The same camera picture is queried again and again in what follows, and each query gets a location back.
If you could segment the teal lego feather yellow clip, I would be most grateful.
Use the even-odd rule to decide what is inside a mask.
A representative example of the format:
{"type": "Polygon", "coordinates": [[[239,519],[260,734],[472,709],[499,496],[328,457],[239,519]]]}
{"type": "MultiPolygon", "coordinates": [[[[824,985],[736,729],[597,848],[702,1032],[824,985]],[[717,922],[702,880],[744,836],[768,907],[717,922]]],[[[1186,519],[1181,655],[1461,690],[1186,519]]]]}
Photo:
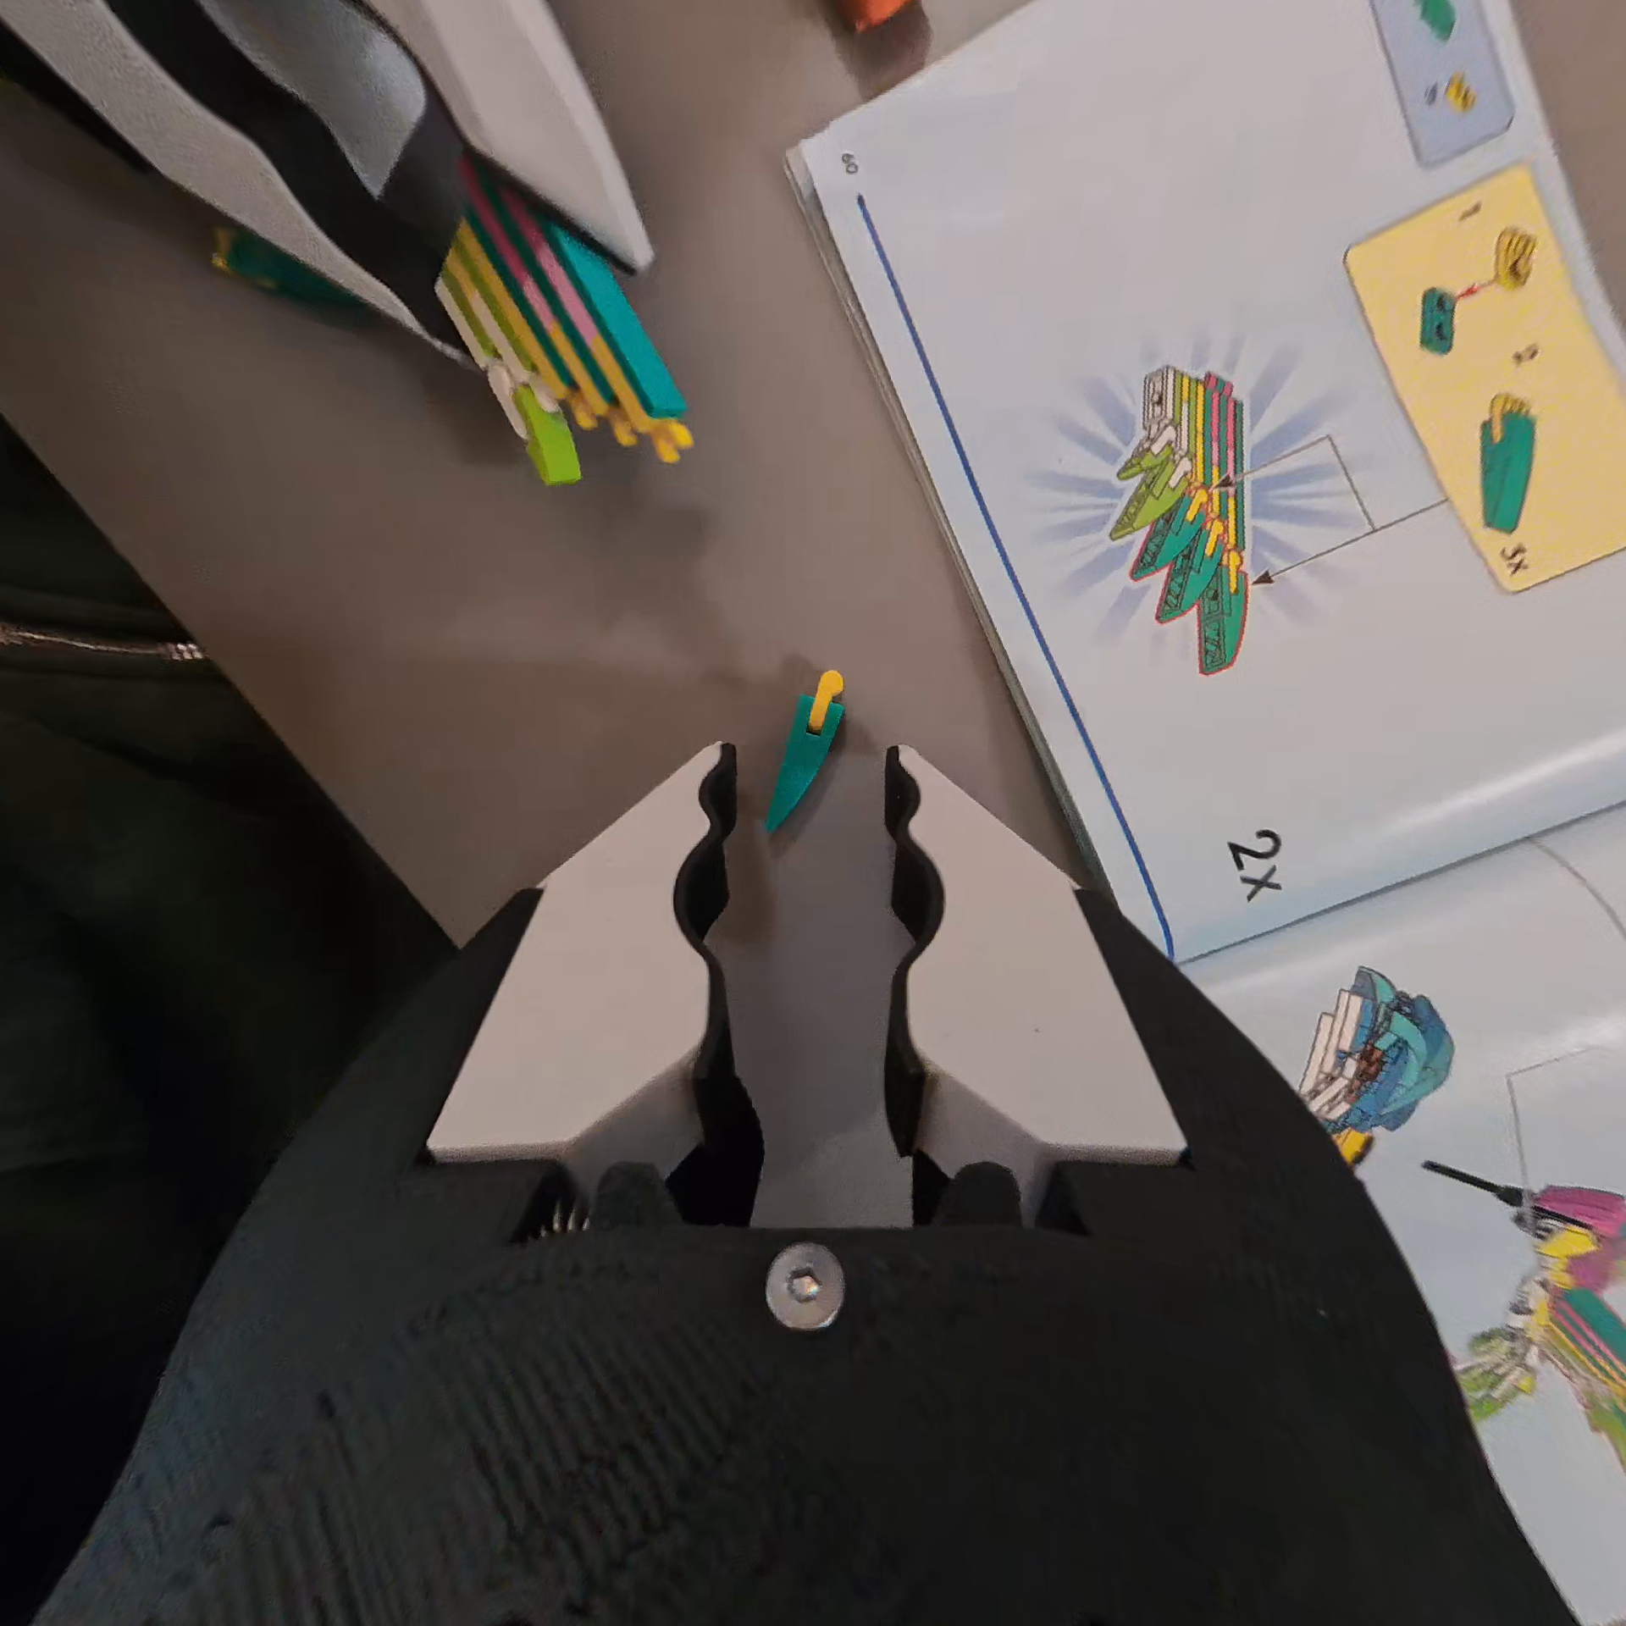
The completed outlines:
{"type": "Polygon", "coordinates": [[[212,265],[277,297],[316,309],[360,309],[363,299],[294,253],[238,225],[216,225],[212,265]]]}
{"type": "Polygon", "coordinates": [[[822,773],[844,724],[844,692],[844,673],[829,667],[814,692],[797,699],[765,819],[766,833],[780,831],[793,817],[822,773]]]}

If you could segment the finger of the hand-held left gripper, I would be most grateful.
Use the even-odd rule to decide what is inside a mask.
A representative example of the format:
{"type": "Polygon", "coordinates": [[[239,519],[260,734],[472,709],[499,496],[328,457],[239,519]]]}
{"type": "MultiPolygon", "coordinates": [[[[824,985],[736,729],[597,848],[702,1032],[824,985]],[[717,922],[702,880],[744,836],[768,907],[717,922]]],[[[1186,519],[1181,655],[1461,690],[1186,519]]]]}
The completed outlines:
{"type": "Polygon", "coordinates": [[[199,3],[4,3],[4,45],[48,70],[150,167],[443,355],[465,355],[434,247],[336,133],[199,3]]]}
{"type": "Polygon", "coordinates": [[[367,192],[450,235],[461,152],[643,272],[654,247],[549,3],[226,1],[211,20],[316,114],[367,192]]]}

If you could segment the striped lego wing without feathers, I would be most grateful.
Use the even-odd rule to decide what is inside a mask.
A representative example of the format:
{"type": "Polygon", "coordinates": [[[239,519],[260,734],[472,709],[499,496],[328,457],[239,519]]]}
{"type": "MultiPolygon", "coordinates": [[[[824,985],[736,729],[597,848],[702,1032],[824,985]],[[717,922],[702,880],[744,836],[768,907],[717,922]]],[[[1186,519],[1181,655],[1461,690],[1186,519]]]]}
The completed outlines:
{"type": "Polygon", "coordinates": [[[488,160],[463,153],[458,182],[434,291],[541,482],[578,482],[593,429],[678,463],[688,402],[612,262],[488,160]]]}

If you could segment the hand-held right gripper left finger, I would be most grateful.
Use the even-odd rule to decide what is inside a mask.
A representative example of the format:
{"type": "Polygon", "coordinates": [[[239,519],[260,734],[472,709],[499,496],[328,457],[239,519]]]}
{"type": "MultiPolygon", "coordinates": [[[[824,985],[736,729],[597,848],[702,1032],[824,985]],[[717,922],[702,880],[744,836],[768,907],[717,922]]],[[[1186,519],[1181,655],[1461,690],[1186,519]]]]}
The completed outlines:
{"type": "Polygon", "coordinates": [[[763,1124],[709,934],[729,904],[737,748],[714,741],[533,888],[536,904],[429,1129],[441,1163],[621,1163],[756,1188],[763,1124]]]}

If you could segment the lego instruction booklet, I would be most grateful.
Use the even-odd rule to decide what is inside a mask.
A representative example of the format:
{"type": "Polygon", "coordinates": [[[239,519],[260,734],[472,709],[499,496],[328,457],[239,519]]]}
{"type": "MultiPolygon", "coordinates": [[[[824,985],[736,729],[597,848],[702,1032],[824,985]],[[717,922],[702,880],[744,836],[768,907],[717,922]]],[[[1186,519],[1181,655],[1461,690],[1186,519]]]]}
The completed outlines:
{"type": "Polygon", "coordinates": [[[1029,3],[788,153],[1068,822],[1623,1622],[1623,302],[1513,3],[1029,3]]]}

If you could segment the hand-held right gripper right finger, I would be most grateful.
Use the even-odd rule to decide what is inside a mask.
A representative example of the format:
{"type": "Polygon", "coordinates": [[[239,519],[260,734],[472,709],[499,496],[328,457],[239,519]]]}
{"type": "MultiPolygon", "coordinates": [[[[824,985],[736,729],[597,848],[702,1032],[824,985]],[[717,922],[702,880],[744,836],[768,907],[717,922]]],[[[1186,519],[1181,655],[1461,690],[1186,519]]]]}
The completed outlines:
{"type": "Polygon", "coordinates": [[[910,745],[886,751],[885,824],[910,938],[883,1063],[898,1153],[1174,1166],[1186,1136],[1073,877],[910,745]]]}

